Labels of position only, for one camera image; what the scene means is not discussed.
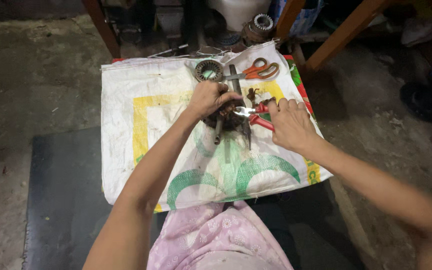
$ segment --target wooden table leg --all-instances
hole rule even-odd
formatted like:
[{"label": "wooden table leg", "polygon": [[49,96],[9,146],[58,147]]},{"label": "wooden table leg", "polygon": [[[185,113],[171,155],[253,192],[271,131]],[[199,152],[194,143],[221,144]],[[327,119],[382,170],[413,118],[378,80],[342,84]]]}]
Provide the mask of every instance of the wooden table leg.
[{"label": "wooden table leg", "polygon": [[321,47],[309,57],[306,61],[306,70],[311,72],[320,69],[328,59],[335,56],[357,34],[363,31],[391,2],[392,0],[364,0]]},{"label": "wooden table leg", "polygon": [[276,24],[276,37],[285,39],[290,33],[296,17],[304,7],[305,0],[287,0]]},{"label": "wooden table leg", "polygon": [[99,35],[106,44],[107,49],[113,58],[121,58],[121,48],[116,38],[116,34],[110,25],[105,21],[105,16],[98,0],[82,0],[93,24],[99,32]]}]

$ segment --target red pliers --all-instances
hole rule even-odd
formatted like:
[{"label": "red pliers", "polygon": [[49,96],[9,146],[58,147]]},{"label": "red pliers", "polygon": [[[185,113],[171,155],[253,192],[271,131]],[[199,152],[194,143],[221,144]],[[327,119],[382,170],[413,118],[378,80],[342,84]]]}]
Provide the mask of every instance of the red pliers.
[{"label": "red pliers", "polygon": [[271,131],[275,130],[275,127],[270,121],[264,120],[258,115],[269,113],[268,107],[263,105],[262,103],[259,103],[258,107],[256,108],[236,107],[236,111],[234,113],[247,117],[251,126],[257,124]]}]

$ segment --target concrete floor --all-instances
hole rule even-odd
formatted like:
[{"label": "concrete floor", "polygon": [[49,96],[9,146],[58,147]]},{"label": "concrete floor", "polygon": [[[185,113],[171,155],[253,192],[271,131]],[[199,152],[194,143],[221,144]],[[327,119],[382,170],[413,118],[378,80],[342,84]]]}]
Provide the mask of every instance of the concrete floor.
[{"label": "concrete floor", "polygon": [[[88,16],[0,22],[0,269],[23,261],[31,139],[99,126],[99,67],[110,62]],[[432,194],[432,123],[398,99],[426,69],[408,49],[354,44],[303,82],[326,139]],[[413,269],[414,249],[396,222],[339,179],[330,183],[368,268]]]}]

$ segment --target scissors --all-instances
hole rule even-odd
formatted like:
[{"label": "scissors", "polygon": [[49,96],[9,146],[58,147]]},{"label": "scissors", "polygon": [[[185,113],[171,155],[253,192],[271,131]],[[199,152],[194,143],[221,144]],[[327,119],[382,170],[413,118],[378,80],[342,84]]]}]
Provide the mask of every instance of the scissors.
[{"label": "scissors", "polygon": [[[257,62],[263,62],[264,65],[257,67],[256,66]],[[271,67],[275,67],[275,69],[271,73],[266,75],[261,75],[262,73],[267,72]],[[260,57],[254,60],[252,65],[247,70],[243,71],[243,73],[225,76],[225,79],[226,80],[234,80],[234,79],[246,79],[246,80],[261,79],[262,80],[273,76],[276,72],[278,72],[278,70],[279,70],[279,65],[277,63],[271,63],[268,65],[268,61]]]},{"label": "scissors", "polygon": [[275,130],[275,127],[270,121],[266,121],[263,118],[259,117],[258,114],[267,114],[268,107],[263,105],[262,103],[259,103],[258,107],[256,108],[249,108],[249,107],[236,107],[236,111],[234,112],[237,115],[241,115],[244,117],[247,117],[249,120],[249,124],[252,125],[260,125],[266,129],[269,129],[271,131]]}]

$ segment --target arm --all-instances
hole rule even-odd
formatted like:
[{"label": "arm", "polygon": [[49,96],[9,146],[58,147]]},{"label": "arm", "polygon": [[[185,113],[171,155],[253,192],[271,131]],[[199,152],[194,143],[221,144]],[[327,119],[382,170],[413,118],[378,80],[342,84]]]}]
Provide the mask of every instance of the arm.
[{"label": "arm", "polygon": [[89,251],[84,270],[146,269],[151,216],[174,163],[201,118],[226,101],[242,98],[227,90],[226,84],[209,81],[196,86],[188,107],[129,176]]},{"label": "arm", "polygon": [[416,228],[423,236],[418,253],[419,268],[432,269],[432,197],[344,153],[318,136],[303,102],[298,104],[294,99],[282,98],[279,107],[272,101],[268,109],[275,128],[275,144],[340,175],[346,185],[381,211]]}]

